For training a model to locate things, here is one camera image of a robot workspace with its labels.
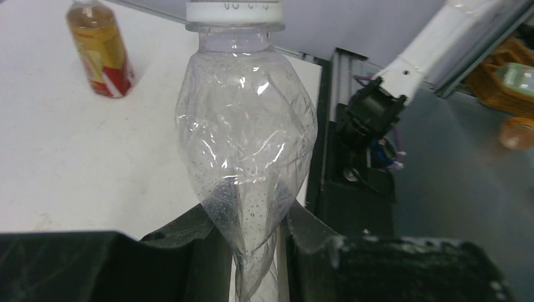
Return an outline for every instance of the clear plastic bottle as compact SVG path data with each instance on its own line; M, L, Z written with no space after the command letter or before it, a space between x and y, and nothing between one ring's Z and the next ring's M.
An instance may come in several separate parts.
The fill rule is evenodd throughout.
M278 301L275 230L295 201L317 136L315 108L271 44L276 1L188 3L199 32L176 105L193 189L234 249L236 295Z
M93 91L110 98L128 94L134 71L113 11L98 0L74 0L66 18Z

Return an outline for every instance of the white bottle cap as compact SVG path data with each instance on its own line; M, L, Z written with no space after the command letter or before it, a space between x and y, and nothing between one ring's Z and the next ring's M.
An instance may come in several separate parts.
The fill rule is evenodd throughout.
M187 3L187 22L283 23L282 5L274 2Z

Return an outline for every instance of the green bottle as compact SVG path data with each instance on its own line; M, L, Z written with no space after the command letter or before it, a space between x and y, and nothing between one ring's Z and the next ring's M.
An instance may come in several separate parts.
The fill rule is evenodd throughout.
M534 97L534 67L507 63L501 66L496 74L506 87Z

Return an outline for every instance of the orange bottle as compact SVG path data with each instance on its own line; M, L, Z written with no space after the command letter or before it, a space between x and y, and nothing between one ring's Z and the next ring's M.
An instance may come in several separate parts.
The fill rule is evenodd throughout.
M98 0L74 0L67 22L87 78L96 94L128 94L134 71L113 11Z
M512 150L525 150L534 147L534 120L530 118L510 118L501 125L499 140Z

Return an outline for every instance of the yellow bottle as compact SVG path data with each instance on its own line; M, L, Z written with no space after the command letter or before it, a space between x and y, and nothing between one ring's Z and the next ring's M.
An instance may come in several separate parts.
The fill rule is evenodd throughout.
M110 98L127 95L134 71L113 11L98 0L74 0L67 22L93 91Z

